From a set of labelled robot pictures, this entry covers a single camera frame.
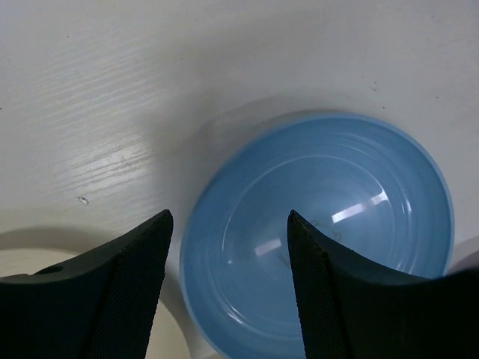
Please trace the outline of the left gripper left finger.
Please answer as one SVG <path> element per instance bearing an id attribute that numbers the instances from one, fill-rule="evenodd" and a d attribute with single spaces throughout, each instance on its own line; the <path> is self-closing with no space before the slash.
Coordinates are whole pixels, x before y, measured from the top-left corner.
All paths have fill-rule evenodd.
<path id="1" fill-rule="evenodd" d="M 169 210 L 34 274 L 1 278 L 2 358 L 145 358 L 174 228 Z"/>

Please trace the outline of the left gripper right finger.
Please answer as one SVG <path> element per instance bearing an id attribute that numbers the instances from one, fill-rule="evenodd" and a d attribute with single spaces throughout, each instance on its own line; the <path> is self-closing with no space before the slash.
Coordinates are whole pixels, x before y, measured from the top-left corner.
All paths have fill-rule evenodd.
<path id="1" fill-rule="evenodd" d="M 476 358 L 478 269 L 436 279 L 390 269 L 299 213 L 287 243 L 308 358 Z"/>

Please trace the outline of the blue plate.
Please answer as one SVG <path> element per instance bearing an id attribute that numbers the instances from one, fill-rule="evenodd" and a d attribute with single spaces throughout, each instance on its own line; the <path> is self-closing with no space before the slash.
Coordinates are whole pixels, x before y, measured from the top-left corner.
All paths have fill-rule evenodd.
<path id="1" fill-rule="evenodd" d="M 226 358 L 305 355 L 287 249 L 291 211 L 391 269 L 425 278 L 448 270 L 454 210 L 431 155 L 380 120 L 306 115 L 240 150 L 186 225 L 186 307 Z"/>

